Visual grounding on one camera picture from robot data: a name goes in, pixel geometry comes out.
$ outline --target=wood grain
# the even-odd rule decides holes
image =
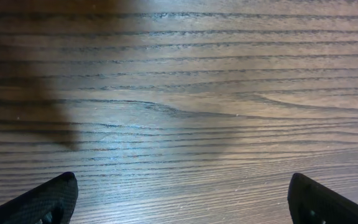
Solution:
[[[0,204],[65,171],[74,224],[358,203],[358,1],[0,0]]]

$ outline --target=black object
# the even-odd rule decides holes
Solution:
[[[294,174],[288,189],[294,224],[358,224],[358,204],[303,174]]]
[[[68,224],[78,196],[75,176],[66,172],[0,206],[0,224]],[[358,204],[303,174],[288,190],[294,224],[358,224]]]
[[[77,196],[77,180],[66,172],[1,205],[0,224],[67,224]]]

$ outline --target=wooden table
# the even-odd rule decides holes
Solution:
[[[0,204],[65,171],[73,224],[358,203],[358,1],[0,0]]]

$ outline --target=brown wood table top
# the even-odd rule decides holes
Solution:
[[[358,0],[0,0],[0,204],[65,171],[73,224],[358,203]]]

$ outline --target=wooden surface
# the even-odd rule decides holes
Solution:
[[[358,203],[358,1],[0,0],[0,204],[65,171],[72,224]]]

